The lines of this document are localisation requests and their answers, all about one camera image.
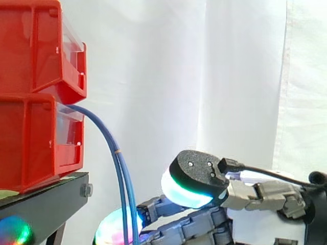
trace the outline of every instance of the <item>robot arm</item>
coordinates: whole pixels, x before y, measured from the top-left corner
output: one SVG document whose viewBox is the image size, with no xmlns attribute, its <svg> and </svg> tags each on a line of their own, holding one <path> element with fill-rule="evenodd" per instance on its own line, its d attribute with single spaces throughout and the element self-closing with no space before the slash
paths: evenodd
<svg viewBox="0 0 327 245">
<path fill-rule="evenodd" d="M 253 245 L 325 244 L 324 174 L 315 172 L 315 177 L 310 179 L 313 184 L 319 184 L 315 188 L 313 184 L 308 185 L 310 188 L 277 180 L 251 186 L 234 178 L 226 179 L 227 172 L 240 168 L 232 160 L 219 160 L 195 151 L 181 152 L 169 168 L 172 178 L 183 188 L 213 199 L 187 217 L 142 235 L 141 244 L 241 244 L 239 241 Z M 168 198 L 178 203 L 173 196 Z M 187 209 L 171 201 L 160 197 L 140 205 L 139 209 L 149 223 Z M 252 238 L 247 240 L 244 233 Z"/>
<path fill-rule="evenodd" d="M 137 208 L 143 220 L 146 220 L 144 226 L 157 221 L 161 216 L 171 216 L 187 209 L 172 203 L 165 196 L 144 202 Z M 225 209 L 206 205 L 180 220 L 141 235 L 140 244 L 228 245 L 233 244 L 230 231 L 231 220 L 227 218 Z"/>
</svg>

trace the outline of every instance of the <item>white curtain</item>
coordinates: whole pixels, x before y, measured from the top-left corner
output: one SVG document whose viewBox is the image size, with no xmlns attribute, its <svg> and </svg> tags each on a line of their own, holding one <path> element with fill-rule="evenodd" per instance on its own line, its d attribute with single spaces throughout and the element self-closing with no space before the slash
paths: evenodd
<svg viewBox="0 0 327 245">
<path fill-rule="evenodd" d="M 179 151 L 200 149 L 271 168 L 286 0 L 62 0 L 88 47 L 81 105 L 116 137 L 137 202 L 161 194 Z M 88 204 L 66 225 L 64 245 L 89 245 L 120 207 L 110 153 L 87 120 Z"/>
<path fill-rule="evenodd" d="M 289 0 L 273 167 L 327 172 L 327 2 Z"/>
</svg>

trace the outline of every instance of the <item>cable connector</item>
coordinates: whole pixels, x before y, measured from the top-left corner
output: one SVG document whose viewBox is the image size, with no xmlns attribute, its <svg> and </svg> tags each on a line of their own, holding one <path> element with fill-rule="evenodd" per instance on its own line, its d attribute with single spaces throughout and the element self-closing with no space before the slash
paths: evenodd
<svg viewBox="0 0 327 245">
<path fill-rule="evenodd" d="M 235 173 L 243 171 L 245 169 L 245 165 L 232 159 L 223 158 L 218 163 L 218 169 L 222 174 L 226 174 L 228 172 Z"/>
</svg>

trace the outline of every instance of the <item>black cable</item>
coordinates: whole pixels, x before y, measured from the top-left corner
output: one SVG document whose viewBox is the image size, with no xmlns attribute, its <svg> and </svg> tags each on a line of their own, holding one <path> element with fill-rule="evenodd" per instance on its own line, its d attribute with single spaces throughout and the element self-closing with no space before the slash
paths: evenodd
<svg viewBox="0 0 327 245">
<path fill-rule="evenodd" d="M 294 179 L 285 177 L 283 175 L 279 175 L 279 174 L 276 174 L 274 172 L 270 172 L 270 171 L 267 171 L 267 170 L 264 170 L 264 169 L 261 169 L 261 168 L 257 168 L 257 167 L 244 166 L 243 170 L 248 170 L 248 171 L 268 175 L 268 176 L 275 177 L 275 178 L 278 178 L 280 180 L 284 180 L 284 181 L 287 181 L 287 182 L 290 182 L 290 183 L 293 183 L 293 184 L 296 184 L 296 185 L 301 185 L 303 187 L 310 187 L 310 188 L 322 188 L 322 187 L 324 187 L 324 185 L 317 185 L 317 184 L 302 182 L 302 181 L 299 181 L 299 180 L 294 180 Z"/>
</svg>

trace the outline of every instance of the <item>red plastic drawer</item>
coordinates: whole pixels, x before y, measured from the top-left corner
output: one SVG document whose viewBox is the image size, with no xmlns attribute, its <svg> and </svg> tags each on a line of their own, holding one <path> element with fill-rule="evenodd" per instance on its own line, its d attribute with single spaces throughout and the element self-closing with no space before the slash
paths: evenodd
<svg viewBox="0 0 327 245">
<path fill-rule="evenodd" d="M 0 95 L 0 190 L 26 192 L 83 166 L 84 116 L 47 94 Z"/>
<path fill-rule="evenodd" d="M 86 46 L 58 0 L 0 0 L 0 94 L 48 93 L 62 104 L 86 98 Z"/>
</svg>

